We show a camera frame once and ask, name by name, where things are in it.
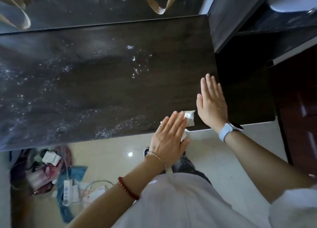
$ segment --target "finger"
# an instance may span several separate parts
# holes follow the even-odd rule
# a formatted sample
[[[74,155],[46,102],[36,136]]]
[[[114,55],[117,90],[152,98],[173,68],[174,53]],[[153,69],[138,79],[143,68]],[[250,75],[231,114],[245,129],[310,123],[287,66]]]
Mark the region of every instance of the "finger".
[[[200,110],[202,110],[204,108],[203,96],[200,93],[197,94],[196,106],[197,106],[198,112],[200,112]]]
[[[166,126],[164,127],[164,132],[169,132],[170,129],[172,128],[173,124],[175,123],[176,119],[178,116],[178,112],[174,111],[170,117],[170,119],[168,120]]]
[[[183,120],[184,120],[184,116],[185,116],[185,112],[184,111],[181,111],[179,114],[178,114],[178,117],[175,121],[175,123],[173,124],[171,130],[170,130],[170,133],[176,135],[176,132],[178,130],[178,128],[180,127],[180,125],[182,124]]]
[[[221,84],[218,83],[217,86],[218,86],[219,96],[220,96],[220,98],[222,98],[224,100],[224,92],[222,91]]]
[[[166,126],[168,120],[169,120],[169,117],[166,116],[166,117],[163,119],[163,121],[161,122],[160,126],[157,128],[156,133],[160,133],[160,132],[162,132],[162,131],[164,130],[164,128],[165,128],[165,126]]]
[[[184,140],[180,143],[179,146],[179,156],[182,156],[182,154],[185,152],[188,144],[190,143],[190,139],[189,138],[184,138]]]
[[[208,90],[205,78],[202,78],[200,80],[200,86],[201,86],[201,94],[203,96],[203,99],[207,100],[210,97],[210,95],[209,95],[209,90]]]
[[[219,98],[219,92],[218,92],[217,81],[216,81],[215,76],[211,77],[211,82],[212,82],[212,86],[213,86],[213,89],[214,89],[214,94],[215,94],[215,96],[217,98]]]
[[[207,87],[209,90],[209,95],[212,98],[215,95],[215,91],[214,91],[214,86],[212,85],[212,80],[209,73],[207,73],[206,75],[206,82],[207,82]]]
[[[186,128],[186,126],[187,126],[187,122],[188,122],[187,118],[184,118],[184,120],[182,121],[182,123],[180,124],[180,126],[179,126],[179,128],[178,128],[178,130],[177,130],[177,132],[176,132],[175,137],[179,138],[179,140],[180,140],[180,139],[182,138],[182,136],[183,136],[183,133],[184,133],[185,128]]]

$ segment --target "hand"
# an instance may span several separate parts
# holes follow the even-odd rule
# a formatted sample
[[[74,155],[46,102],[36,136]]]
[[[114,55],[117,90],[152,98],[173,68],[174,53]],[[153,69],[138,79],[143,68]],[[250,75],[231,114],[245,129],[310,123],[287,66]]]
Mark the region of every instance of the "hand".
[[[152,137],[149,151],[157,155],[166,167],[172,166],[179,160],[190,141],[185,138],[180,142],[187,125],[187,118],[184,119],[184,115],[183,111],[179,114],[174,111],[170,118],[165,117]],[[154,155],[148,153],[146,157],[148,156],[153,158]]]
[[[197,94],[197,110],[201,120],[215,130],[221,131],[228,123],[228,108],[220,84],[208,73],[200,81],[201,94]]]

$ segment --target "white shirt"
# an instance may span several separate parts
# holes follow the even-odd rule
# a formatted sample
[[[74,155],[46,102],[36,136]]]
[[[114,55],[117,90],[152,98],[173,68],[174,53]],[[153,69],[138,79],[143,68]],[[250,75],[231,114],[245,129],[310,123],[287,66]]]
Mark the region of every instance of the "white shirt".
[[[317,186],[288,190],[270,207],[276,227],[317,227]],[[159,175],[113,227],[258,227],[232,209],[203,178],[194,174]]]

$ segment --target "shoe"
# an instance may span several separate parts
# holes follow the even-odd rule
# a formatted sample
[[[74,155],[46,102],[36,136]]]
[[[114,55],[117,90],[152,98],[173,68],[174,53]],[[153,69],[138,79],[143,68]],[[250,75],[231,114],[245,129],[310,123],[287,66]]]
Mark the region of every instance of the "shoe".
[[[150,147],[147,147],[145,150],[144,150],[144,157],[147,155],[147,153],[149,152],[149,149]]]

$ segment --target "watch face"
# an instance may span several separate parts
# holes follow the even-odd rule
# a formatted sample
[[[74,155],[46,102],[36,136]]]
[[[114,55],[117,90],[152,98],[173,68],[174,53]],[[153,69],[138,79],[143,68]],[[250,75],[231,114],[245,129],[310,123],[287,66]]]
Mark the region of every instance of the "watch face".
[[[237,129],[243,129],[243,127],[241,127],[240,125],[236,124],[236,123],[231,123],[233,126],[235,126]]]

